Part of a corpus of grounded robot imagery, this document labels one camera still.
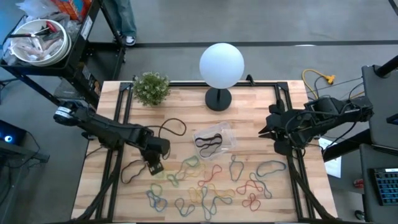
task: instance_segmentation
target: jeans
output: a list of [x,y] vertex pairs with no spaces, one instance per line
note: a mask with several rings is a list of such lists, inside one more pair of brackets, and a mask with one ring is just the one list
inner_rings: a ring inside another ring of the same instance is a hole
[[104,0],[104,3],[116,29],[123,35],[135,37],[137,27],[130,0]]

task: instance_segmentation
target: potted plant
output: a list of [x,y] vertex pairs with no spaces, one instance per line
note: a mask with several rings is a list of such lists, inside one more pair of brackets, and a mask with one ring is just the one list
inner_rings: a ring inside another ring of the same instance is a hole
[[169,79],[158,72],[145,72],[141,77],[133,78],[134,99],[144,106],[159,105],[170,94]]

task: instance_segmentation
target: concrete floor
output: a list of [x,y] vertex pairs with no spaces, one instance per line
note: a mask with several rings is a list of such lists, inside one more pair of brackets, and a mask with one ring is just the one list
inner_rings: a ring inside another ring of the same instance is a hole
[[[138,43],[398,39],[395,32],[398,17],[387,0],[132,0],[132,5]],[[7,18],[0,19],[2,39],[12,27],[11,21],[17,21],[21,12],[11,0],[1,1],[0,8],[3,9],[0,18]],[[90,40],[111,40],[103,17],[99,16],[96,21]],[[133,75],[157,71],[171,80],[201,80],[198,63],[204,49],[129,49],[119,79],[130,80]],[[314,68],[336,75],[335,83],[340,83],[359,78],[363,65],[388,61],[398,52],[398,45],[239,47],[239,50],[246,62],[245,74],[250,73],[256,80],[299,80],[302,70]],[[9,77],[10,74],[0,70],[0,79]],[[316,77],[309,73],[307,80],[313,83]],[[35,80],[50,92],[60,82],[58,78],[47,77],[35,77]],[[345,94],[360,82],[326,88],[320,90],[320,94],[346,97]],[[318,84],[319,88],[325,86],[322,80]],[[69,219],[87,141],[80,136],[78,128],[55,123],[52,119],[55,109],[44,97],[20,82],[8,85],[2,92],[0,118],[31,131],[42,150],[51,155],[48,164],[31,169],[24,178],[13,223]],[[350,126],[337,127],[328,135],[339,136]],[[348,136],[365,128],[367,124],[358,124]],[[339,217],[355,221],[353,211],[362,207],[360,194],[333,189],[333,196]],[[352,198],[354,203],[346,203],[347,198]]]

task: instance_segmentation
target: sneaker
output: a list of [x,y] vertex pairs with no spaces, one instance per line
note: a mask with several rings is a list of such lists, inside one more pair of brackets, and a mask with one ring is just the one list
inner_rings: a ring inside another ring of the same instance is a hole
[[126,46],[133,46],[134,44],[136,44],[136,38],[135,37],[131,37],[131,36],[127,36],[126,37]]

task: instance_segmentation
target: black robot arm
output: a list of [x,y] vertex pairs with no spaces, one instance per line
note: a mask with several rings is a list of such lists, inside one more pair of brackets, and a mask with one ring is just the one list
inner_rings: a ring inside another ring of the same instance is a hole
[[58,107],[54,120],[66,126],[78,126],[98,137],[102,146],[116,149],[124,143],[136,147],[152,175],[163,170],[160,155],[167,155],[170,141],[154,136],[154,132],[140,124],[120,124],[105,118],[76,101]]
[[304,110],[283,111],[281,106],[271,105],[267,126],[259,132],[259,137],[275,140],[275,151],[289,156],[293,148],[304,148],[315,136],[346,122],[369,121],[373,115],[373,106],[365,96],[344,101],[323,97],[304,107]]

